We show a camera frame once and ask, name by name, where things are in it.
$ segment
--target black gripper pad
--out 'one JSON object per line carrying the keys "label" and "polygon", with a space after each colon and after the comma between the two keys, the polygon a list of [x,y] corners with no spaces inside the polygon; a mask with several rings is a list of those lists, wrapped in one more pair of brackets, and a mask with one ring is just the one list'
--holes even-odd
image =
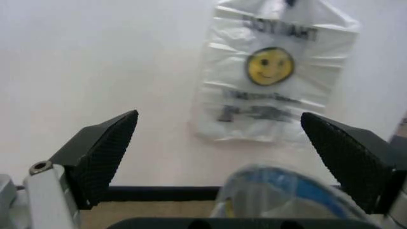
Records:
{"label": "black gripper pad", "polygon": [[106,193],[130,143],[138,113],[129,111],[83,128],[50,161],[64,166],[79,209],[91,209]]}
{"label": "black gripper pad", "polygon": [[301,125],[342,189],[368,214],[387,213],[406,178],[406,152],[371,131],[303,113]]}

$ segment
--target white table surface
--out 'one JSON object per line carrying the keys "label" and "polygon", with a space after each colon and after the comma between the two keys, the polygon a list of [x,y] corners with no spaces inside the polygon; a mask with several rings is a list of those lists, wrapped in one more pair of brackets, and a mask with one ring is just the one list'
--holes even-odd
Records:
{"label": "white table surface", "polygon": [[[407,108],[407,1],[331,0],[363,28],[328,116],[389,139]],[[315,151],[214,143],[188,128],[208,0],[0,2],[0,173],[21,184],[86,125],[138,109],[112,185],[212,186],[279,161],[335,183]]]}

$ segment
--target plastic bag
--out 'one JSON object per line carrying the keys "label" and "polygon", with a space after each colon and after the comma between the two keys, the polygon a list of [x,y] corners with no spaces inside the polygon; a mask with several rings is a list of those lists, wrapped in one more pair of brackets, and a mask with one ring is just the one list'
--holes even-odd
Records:
{"label": "plastic bag", "polygon": [[359,24],[324,0],[218,0],[192,124],[213,140],[304,140]]}
{"label": "plastic bag", "polygon": [[369,221],[352,199],[283,166],[251,165],[231,175],[211,217],[313,218]]}

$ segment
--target smiley face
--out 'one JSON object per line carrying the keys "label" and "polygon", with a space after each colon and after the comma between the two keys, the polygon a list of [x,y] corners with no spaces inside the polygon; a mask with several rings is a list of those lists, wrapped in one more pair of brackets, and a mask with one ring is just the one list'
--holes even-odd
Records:
{"label": "smiley face", "polygon": [[269,86],[288,78],[294,71],[294,60],[282,48],[270,47],[256,51],[246,61],[249,79],[260,86]]}

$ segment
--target transparent plastic bag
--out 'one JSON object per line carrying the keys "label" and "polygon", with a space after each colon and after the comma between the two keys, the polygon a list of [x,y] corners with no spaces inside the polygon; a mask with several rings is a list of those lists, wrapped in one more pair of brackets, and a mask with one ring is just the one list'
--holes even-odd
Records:
{"label": "transparent plastic bag", "polygon": [[370,222],[352,199],[281,165],[251,165],[232,174],[211,217],[357,219]]}
{"label": "transparent plastic bag", "polygon": [[213,140],[304,137],[322,113],[359,24],[324,0],[219,0],[203,49],[196,132]]}

